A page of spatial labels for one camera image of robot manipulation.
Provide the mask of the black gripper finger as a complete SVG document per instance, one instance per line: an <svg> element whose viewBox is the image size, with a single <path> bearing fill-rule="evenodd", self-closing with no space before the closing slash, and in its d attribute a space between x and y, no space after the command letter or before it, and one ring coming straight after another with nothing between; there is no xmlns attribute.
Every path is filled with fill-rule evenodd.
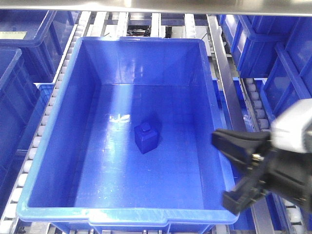
<svg viewBox="0 0 312 234"><path fill-rule="evenodd" d="M211 143L236 168L240 175L247 175L252 169L260 168L261 176L268 177L268 162L253 159L253 155L264 157L271 144L269 132L240 132L216 129Z"/></svg>
<svg viewBox="0 0 312 234"><path fill-rule="evenodd" d="M268 162L257 165L232 164L239 180L230 191L224 191L222 206L234 215L238 215L269 193Z"/></svg>

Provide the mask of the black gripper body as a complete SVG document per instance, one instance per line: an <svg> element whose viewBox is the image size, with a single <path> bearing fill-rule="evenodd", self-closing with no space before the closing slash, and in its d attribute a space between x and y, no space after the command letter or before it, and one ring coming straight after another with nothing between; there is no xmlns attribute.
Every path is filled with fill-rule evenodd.
<svg viewBox="0 0 312 234"><path fill-rule="evenodd" d="M312 212L312 155L295 153L273 147L257 147L253 160L258 158L260 178L258 194L253 202L275 193L306 212Z"/></svg>

